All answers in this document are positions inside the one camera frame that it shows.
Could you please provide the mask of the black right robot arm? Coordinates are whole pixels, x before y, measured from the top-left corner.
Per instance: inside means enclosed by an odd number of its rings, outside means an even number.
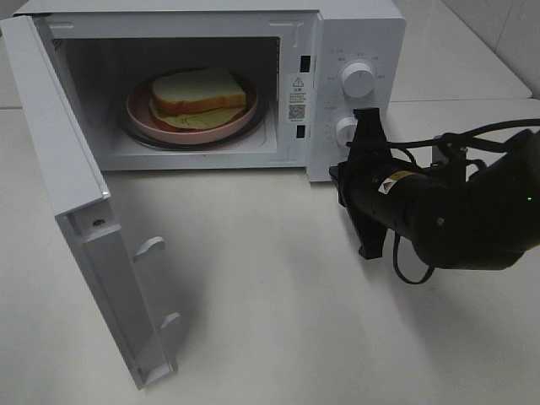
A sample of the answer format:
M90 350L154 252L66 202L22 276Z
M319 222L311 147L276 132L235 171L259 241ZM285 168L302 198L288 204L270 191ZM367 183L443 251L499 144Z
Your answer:
M538 246L538 120L395 143L376 108L354 118L348 157L329 173L363 258L381 257L388 231L432 270L501 270Z

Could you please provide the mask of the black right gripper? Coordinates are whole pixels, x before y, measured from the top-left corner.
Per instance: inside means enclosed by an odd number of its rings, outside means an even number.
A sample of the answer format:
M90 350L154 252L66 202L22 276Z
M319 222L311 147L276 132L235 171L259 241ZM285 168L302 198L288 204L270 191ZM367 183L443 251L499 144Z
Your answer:
M359 254L372 260L382 257L388 230L401 236L421 234L422 170L389 151L359 150L387 147L379 108L355 109L354 118L354 148L330 175L359 237Z

